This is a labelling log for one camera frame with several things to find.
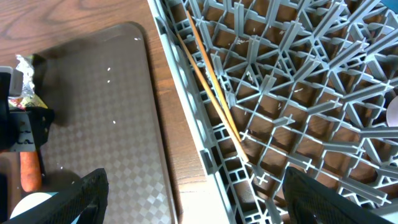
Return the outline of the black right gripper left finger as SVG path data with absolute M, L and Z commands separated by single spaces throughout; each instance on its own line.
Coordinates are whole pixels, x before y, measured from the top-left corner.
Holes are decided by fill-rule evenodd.
M 103 168 L 82 177 L 41 204 L 7 221 L 8 224 L 102 224 L 108 205 L 109 183 Z

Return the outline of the yellow snack wrapper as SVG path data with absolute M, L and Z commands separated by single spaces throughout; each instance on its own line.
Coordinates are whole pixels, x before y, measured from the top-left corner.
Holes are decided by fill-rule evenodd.
M 47 109 L 48 106 L 41 100 L 38 95 L 34 95 L 32 97 L 16 97 L 8 99 L 9 105 L 11 107 L 26 109 L 27 107 L 40 107 Z

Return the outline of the light blue rice bowl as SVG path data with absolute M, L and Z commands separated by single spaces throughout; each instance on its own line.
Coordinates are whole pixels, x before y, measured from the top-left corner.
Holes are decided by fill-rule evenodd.
M 9 223 L 77 223 L 79 211 L 68 210 L 66 192 L 37 192 L 24 197 L 13 209 Z

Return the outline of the pink cup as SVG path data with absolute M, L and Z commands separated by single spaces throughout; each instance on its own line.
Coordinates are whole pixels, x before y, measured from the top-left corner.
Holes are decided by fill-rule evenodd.
M 398 127 L 398 96 L 387 107 L 386 123 L 389 127 Z

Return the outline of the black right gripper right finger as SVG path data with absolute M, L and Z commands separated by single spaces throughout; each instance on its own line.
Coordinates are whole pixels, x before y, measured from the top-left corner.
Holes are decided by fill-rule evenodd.
M 294 167 L 286 168 L 282 190 L 291 223 L 389 223 Z

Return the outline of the aluminium foil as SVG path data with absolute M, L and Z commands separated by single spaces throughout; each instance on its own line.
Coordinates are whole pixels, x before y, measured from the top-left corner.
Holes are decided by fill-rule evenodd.
M 35 85 L 33 82 L 35 72 L 34 66 L 32 65 L 32 58 L 16 55 L 16 59 L 19 61 L 16 70 L 23 74 L 21 97 L 33 98 L 35 95 Z

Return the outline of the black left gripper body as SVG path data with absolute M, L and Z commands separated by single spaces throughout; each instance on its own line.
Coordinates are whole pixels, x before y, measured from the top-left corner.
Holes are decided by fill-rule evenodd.
M 1 67 L 1 152 L 33 152 L 48 141 L 54 110 L 37 106 L 10 109 L 8 99 L 22 92 L 23 74 Z

